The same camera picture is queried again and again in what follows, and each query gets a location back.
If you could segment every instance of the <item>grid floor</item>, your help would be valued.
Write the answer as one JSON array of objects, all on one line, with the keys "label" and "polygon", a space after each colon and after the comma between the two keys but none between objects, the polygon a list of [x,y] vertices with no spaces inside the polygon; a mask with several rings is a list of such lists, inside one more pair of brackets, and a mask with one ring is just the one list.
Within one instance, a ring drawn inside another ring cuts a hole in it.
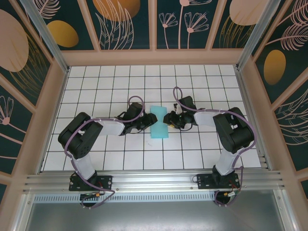
[{"label": "grid floor", "polygon": [[[164,106],[170,112],[175,86],[182,88],[184,97],[192,96],[197,108],[228,110],[236,106],[246,115],[232,65],[73,66],[42,170],[73,170],[57,138],[78,113],[114,117],[127,110],[133,95],[145,100],[147,113],[151,105]],[[100,136],[90,152],[95,169],[198,169],[212,168],[218,161],[222,146],[214,128],[168,129],[167,139],[151,139],[150,129],[126,136]],[[243,154],[236,166],[242,165],[261,167],[256,149]]]}]

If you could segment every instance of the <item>blue sponge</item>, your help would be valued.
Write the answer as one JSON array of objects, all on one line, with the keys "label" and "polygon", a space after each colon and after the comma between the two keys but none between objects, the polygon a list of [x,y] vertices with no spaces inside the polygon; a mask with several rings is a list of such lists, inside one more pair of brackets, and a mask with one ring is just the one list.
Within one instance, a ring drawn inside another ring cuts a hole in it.
[{"label": "blue sponge", "polygon": [[151,126],[151,138],[169,138],[168,125],[164,124],[164,116],[167,114],[167,108],[151,106],[151,113],[157,117],[157,122]]}]

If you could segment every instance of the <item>cable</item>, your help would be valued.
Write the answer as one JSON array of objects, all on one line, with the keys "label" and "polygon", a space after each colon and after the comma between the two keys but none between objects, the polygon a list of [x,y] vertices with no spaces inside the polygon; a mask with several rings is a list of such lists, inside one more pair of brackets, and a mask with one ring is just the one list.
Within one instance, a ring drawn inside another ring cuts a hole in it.
[{"label": "cable", "polygon": [[64,153],[65,153],[66,156],[68,156],[68,157],[70,158],[71,163],[72,163],[72,166],[73,166],[75,172],[77,173],[77,175],[78,175],[87,185],[89,185],[90,187],[95,188],[95,189],[97,189],[97,190],[99,190],[99,191],[103,191],[103,192],[111,192],[111,194],[110,194],[108,197],[106,197],[103,201],[101,201],[101,202],[99,202],[99,203],[96,203],[95,205],[93,205],[93,206],[91,206],[91,207],[85,207],[85,206],[83,205],[83,202],[82,202],[83,208],[91,209],[91,208],[96,208],[96,207],[102,205],[103,203],[105,203],[105,201],[107,201],[110,197],[112,197],[112,196],[115,194],[115,191],[114,191],[114,190],[110,190],[110,189],[99,188],[99,187],[97,187],[97,186],[95,186],[95,185],[89,183],[89,182],[81,175],[81,173],[78,171],[78,169],[77,169],[77,167],[76,167],[76,165],[75,165],[75,163],[74,163],[74,161],[73,161],[73,155],[70,154],[70,153],[68,152],[68,150],[67,150],[67,149],[68,149],[68,146],[69,146],[69,144],[71,143],[72,139],[76,136],[76,134],[77,134],[84,126],[86,126],[88,123],[91,123],[91,122],[93,122],[93,121],[95,121],[95,122],[96,122],[96,121],[116,121],[116,122],[120,122],[120,123],[130,123],[130,122],[133,122],[133,121],[135,121],[136,119],[138,119],[138,118],[142,115],[142,113],[143,113],[143,111],[144,111],[144,109],[145,109],[145,104],[144,104],[143,99],[142,99],[141,97],[139,97],[139,96],[132,96],[132,97],[130,97],[130,99],[128,100],[128,104],[130,104],[130,101],[131,101],[132,98],[138,98],[138,99],[141,100],[141,103],[142,103],[141,112],[140,112],[139,115],[137,115],[135,118],[133,118],[133,119],[131,119],[131,120],[118,120],[118,119],[115,119],[115,118],[114,118],[114,119],[111,119],[111,118],[93,118],[93,119],[89,119],[89,120],[87,120],[86,122],[84,122],[82,125],[80,125],[79,128],[77,128],[77,130],[72,134],[72,136],[68,139],[68,141],[67,141],[67,143],[66,143],[66,145],[65,145]]},{"label": "cable", "polygon": [[[233,116],[238,117],[239,119],[241,119],[242,121],[244,121],[244,122],[250,127],[250,129],[252,130],[252,133],[253,133],[253,135],[254,135],[254,142],[253,142],[249,147],[244,148],[244,149],[242,149],[242,150],[239,151],[238,155],[237,155],[236,158],[234,159],[234,162],[232,163],[232,168],[234,168],[234,166],[235,166],[237,160],[240,158],[240,155],[241,155],[242,153],[244,153],[244,152],[246,152],[246,151],[252,149],[252,147],[255,146],[255,144],[257,143],[257,132],[256,132],[256,130],[254,129],[254,127],[253,127],[244,117],[242,117],[241,115],[239,115],[239,114],[237,114],[237,113],[231,112],[231,111],[227,111],[227,110],[218,110],[218,109],[193,109],[193,108],[189,108],[189,107],[187,107],[187,106],[181,104],[181,102],[179,101],[179,99],[177,98],[177,96],[176,96],[176,94],[175,94],[175,91],[176,91],[176,90],[179,90],[179,91],[180,91],[180,93],[181,93],[181,98],[183,97],[183,92],[182,92],[181,88],[179,88],[179,87],[174,87],[174,89],[173,89],[173,97],[174,97],[174,99],[176,100],[176,102],[177,102],[181,107],[186,108],[187,110],[190,110],[190,111],[193,111],[193,112],[219,112],[219,113],[223,112],[223,113],[228,113],[228,114],[231,114],[231,115],[233,115]],[[235,168],[234,170],[239,170],[239,169],[241,169],[241,184],[240,184],[240,189],[239,189],[239,190],[241,190],[241,188],[242,188],[242,182],[243,182],[243,166],[241,166],[240,168]],[[217,194],[218,194],[219,192],[220,192],[219,190],[215,192],[215,196],[214,196],[214,202],[215,202],[215,204],[217,204],[217,205],[219,205],[219,206],[221,206],[221,205],[227,206],[227,205],[225,205],[225,204],[223,204],[223,203],[221,203],[221,202],[219,202],[219,201],[217,200]],[[228,203],[228,205],[233,204],[234,201],[235,201],[235,199],[236,199],[236,197],[237,197],[237,196],[235,196],[235,198],[234,198],[230,203]]]},{"label": "cable", "polygon": [[187,129],[187,130],[182,130],[181,128],[180,128],[180,131],[189,131],[189,130],[191,130],[193,128],[193,125],[191,124],[191,127],[189,128],[189,129]]}]

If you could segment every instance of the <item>white tile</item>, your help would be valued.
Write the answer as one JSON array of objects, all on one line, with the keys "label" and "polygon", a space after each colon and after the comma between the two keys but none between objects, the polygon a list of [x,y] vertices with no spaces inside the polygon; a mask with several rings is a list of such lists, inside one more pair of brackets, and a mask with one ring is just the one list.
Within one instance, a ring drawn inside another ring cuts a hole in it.
[{"label": "white tile", "polygon": [[151,106],[161,106],[161,103],[155,103],[155,102],[148,102],[145,104],[145,112],[150,113],[151,112]]},{"label": "white tile", "polygon": [[220,158],[220,150],[202,150],[204,168],[212,169]]},{"label": "white tile", "polygon": [[183,98],[184,97],[187,97],[187,96],[191,96],[192,100],[194,101],[194,96],[193,96],[193,89],[185,89],[185,88],[182,88],[182,93],[183,93]]},{"label": "white tile", "polygon": [[143,169],[143,152],[127,152],[124,155],[124,170]]},{"label": "white tile", "polygon": [[205,76],[204,65],[190,65],[192,76]]},{"label": "white tile", "polygon": [[70,122],[72,122],[72,118],[58,118],[56,121],[56,126],[54,128],[54,134],[60,134]]},{"label": "white tile", "polygon": [[170,133],[169,138],[163,139],[164,150],[181,150],[181,136],[179,133]]},{"label": "white tile", "polygon": [[71,159],[66,157],[65,159],[65,163],[64,163],[64,168],[63,168],[64,171],[74,171],[74,168],[72,166],[72,162],[71,162]]},{"label": "white tile", "polygon": [[143,134],[127,134],[125,139],[125,151],[143,150]]},{"label": "white tile", "polygon": [[162,150],[163,141],[162,139],[151,139],[150,133],[144,134],[144,149],[145,150]]},{"label": "white tile", "polygon": [[179,88],[192,88],[192,78],[190,76],[177,76],[176,79]]},{"label": "white tile", "polygon": [[175,76],[161,76],[161,88],[174,88],[177,84]]},{"label": "white tile", "polygon": [[130,66],[130,76],[144,76],[143,65],[132,65]]},{"label": "white tile", "polygon": [[213,109],[229,110],[228,102],[212,102]]},{"label": "white tile", "polygon": [[114,89],[128,89],[129,77],[115,77]]},{"label": "white tile", "polygon": [[76,111],[76,115],[78,115],[80,112],[85,112],[89,116],[92,116],[93,113],[93,103],[79,103]]},{"label": "white tile", "polygon": [[196,102],[197,109],[200,108],[206,108],[206,109],[212,109],[212,103],[211,102]]},{"label": "white tile", "polygon": [[145,90],[146,102],[160,102],[160,89],[146,89]]},{"label": "white tile", "polygon": [[127,103],[112,103],[110,110],[110,117],[116,117],[122,112],[127,111]]},{"label": "white tile", "polygon": [[80,90],[83,78],[69,78],[65,90]]},{"label": "white tile", "polygon": [[101,77],[98,79],[97,89],[112,89],[114,85],[113,77]]},{"label": "white tile", "polygon": [[222,76],[222,81],[225,88],[238,88],[236,76]]},{"label": "white tile", "polygon": [[160,77],[146,77],[145,78],[146,89],[160,89]]},{"label": "white tile", "polygon": [[219,149],[218,137],[215,132],[200,133],[201,149]]},{"label": "white tile", "polygon": [[73,66],[69,73],[70,77],[83,77],[85,74],[85,66]]},{"label": "white tile", "polygon": [[145,151],[144,169],[163,169],[163,151]]},{"label": "white tile", "polygon": [[160,76],[160,70],[158,65],[145,66],[145,76]]},{"label": "white tile", "polygon": [[220,76],[218,65],[204,65],[205,73],[207,76]]},{"label": "white tile", "polygon": [[199,133],[182,132],[182,148],[183,150],[201,149]]},{"label": "white tile", "polygon": [[222,76],[234,76],[234,67],[232,65],[219,65]]},{"label": "white tile", "polygon": [[125,136],[108,136],[106,151],[122,151],[124,150]]},{"label": "white tile", "polygon": [[177,76],[190,76],[191,75],[189,65],[175,65],[175,73]]},{"label": "white tile", "polygon": [[110,103],[112,90],[97,90],[95,103]]},{"label": "white tile", "polygon": [[130,66],[116,66],[115,77],[128,77]]},{"label": "white tile", "polygon": [[124,103],[127,101],[128,101],[128,90],[113,90],[111,102]]},{"label": "white tile", "polygon": [[144,89],[144,78],[143,77],[130,77],[129,88],[133,89]]},{"label": "white tile", "polygon": [[161,76],[175,76],[174,65],[160,65]]},{"label": "white tile", "polygon": [[223,88],[221,76],[207,76],[206,78],[209,88]]},{"label": "white tile", "polygon": [[65,162],[64,152],[49,152],[46,159],[44,171],[57,171],[57,170],[62,171],[64,162]]},{"label": "white tile", "polygon": [[62,99],[63,103],[77,103],[79,99],[79,90],[66,90]]},{"label": "white tile", "polygon": [[238,88],[226,88],[226,94],[228,101],[242,101],[240,89]]},{"label": "white tile", "polygon": [[106,152],[104,170],[123,170],[124,152]]},{"label": "white tile", "polygon": [[[129,89],[128,91],[128,98],[132,97],[132,96],[139,96],[142,98],[142,100],[144,101],[144,89]],[[141,100],[138,99],[137,97],[132,98],[130,100],[130,102],[137,102],[141,104]]]},{"label": "white tile", "polygon": [[98,136],[91,151],[105,151],[107,136]]},{"label": "white tile", "polygon": [[100,77],[115,76],[115,66],[101,66]]},{"label": "white tile", "polygon": [[82,87],[81,89],[83,90],[92,90],[97,88],[97,83],[98,83],[98,77],[89,77],[89,78],[84,78],[82,82]]},{"label": "white tile", "polygon": [[211,101],[210,94],[208,88],[200,88],[200,89],[193,89],[193,95],[195,101]]},{"label": "white tile", "polygon": [[64,148],[58,142],[58,137],[59,137],[58,134],[52,135],[49,151],[52,151],[52,152],[63,152],[64,151]]},{"label": "white tile", "polygon": [[183,169],[182,151],[164,151],[164,169]]},{"label": "white tile", "polygon": [[241,101],[230,101],[229,102],[229,107],[230,108],[238,107],[241,110],[241,112],[243,113],[243,115],[247,115],[244,103],[241,102]]},{"label": "white tile", "polygon": [[174,102],[173,89],[162,89],[162,102]]},{"label": "white tile", "polygon": [[183,151],[184,169],[203,168],[201,150]]},{"label": "white tile", "polygon": [[227,101],[226,93],[223,88],[210,88],[210,95],[212,101]]},{"label": "white tile", "polygon": [[192,76],[192,83],[194,88],[208,88],[206,76]]},{"label": "white tile", "polygon": [[261,167],[256,149],[250,149],[244,152],[241,157],[244,167]]},{"label": "white tile", "polygon": [[93,103],[96,90],[81,90],[78,103]]},{"label": "white tile", "polygon": [[77,109],[77,103],[62,103],[58,117],[74,118]]},{"label": "white tile", "polygon": [[98,77],[100,76],[100,66],[87,66],[85,77]]}]

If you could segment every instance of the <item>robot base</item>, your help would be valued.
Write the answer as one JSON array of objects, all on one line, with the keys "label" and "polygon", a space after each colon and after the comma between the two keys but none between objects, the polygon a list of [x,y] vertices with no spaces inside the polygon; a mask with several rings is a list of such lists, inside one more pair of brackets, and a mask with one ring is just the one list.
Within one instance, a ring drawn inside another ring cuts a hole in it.
[{"label": "robot base", "polygon": [[[94,180],[94,185],[103,189],[111,189],[112,186],[112,176],[96,176]],[[87,185],[77,174],[72,175],[70,177],[69,183],[69,191],[76,192],[76,191],[97,191],[97,189],[92,188],[91,186]]]}]

